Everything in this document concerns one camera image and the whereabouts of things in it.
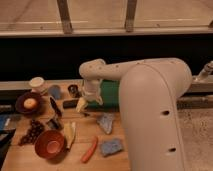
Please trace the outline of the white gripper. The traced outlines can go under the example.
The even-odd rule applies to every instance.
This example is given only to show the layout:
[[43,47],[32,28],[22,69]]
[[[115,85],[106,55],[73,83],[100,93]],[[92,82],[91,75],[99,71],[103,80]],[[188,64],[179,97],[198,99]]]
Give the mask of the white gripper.
[[82,95],[77,102],[76,111],[81,113],[88,106],[88,102],[96,101],[102,104],[101,97],[101,80],[84,80],[82,87]]

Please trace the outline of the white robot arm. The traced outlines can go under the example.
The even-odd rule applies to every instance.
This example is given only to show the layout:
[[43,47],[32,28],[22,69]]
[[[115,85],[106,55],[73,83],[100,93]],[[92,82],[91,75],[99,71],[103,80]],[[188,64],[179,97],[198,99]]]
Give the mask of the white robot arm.
[[118,80],[119,111],[131,171],[187,171],[177,99],[190,87],[188,65],[177,58],[107,64],[102,59],[79,67],[82,95],[100,103],[103,80]]

